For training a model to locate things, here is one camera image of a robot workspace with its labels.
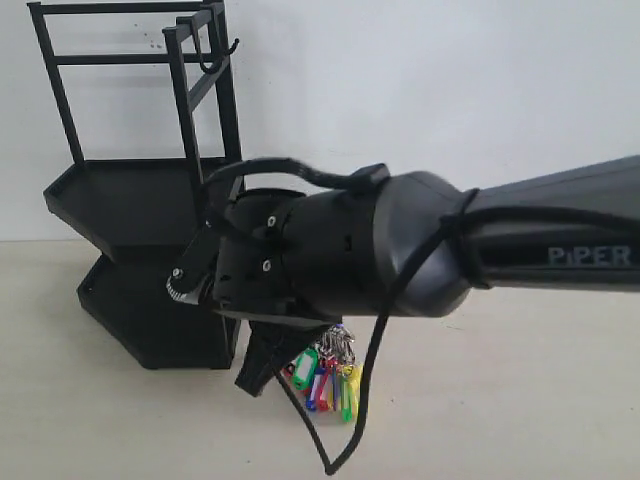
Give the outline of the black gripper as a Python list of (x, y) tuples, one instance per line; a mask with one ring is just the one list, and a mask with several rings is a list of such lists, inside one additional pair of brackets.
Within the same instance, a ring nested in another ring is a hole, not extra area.
[(251, 321), (251, 335), (235, 384), (259, 397), (267, 383), (318, 340), (340, 316), (322, 313), (296, 293), (284, 267), (282, 228), (288, 208), (304, 196), (261, 188), (241, 193), (225, 217), (257, 240), (224, 236), (211, 290), (218, 310)]

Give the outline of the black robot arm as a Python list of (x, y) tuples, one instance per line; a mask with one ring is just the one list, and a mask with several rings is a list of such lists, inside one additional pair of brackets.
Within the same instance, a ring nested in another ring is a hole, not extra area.
[(345, 317), (439, 318), (473, 289), (639, 287), (637, 156), (467, 191), (427, 171), (338, 175), (278, 157), (210, 179), (266, 173), (318, 192), (253, 189), (214, 221), (211, 297), (250, 324), (236, 383), (253, 396)]

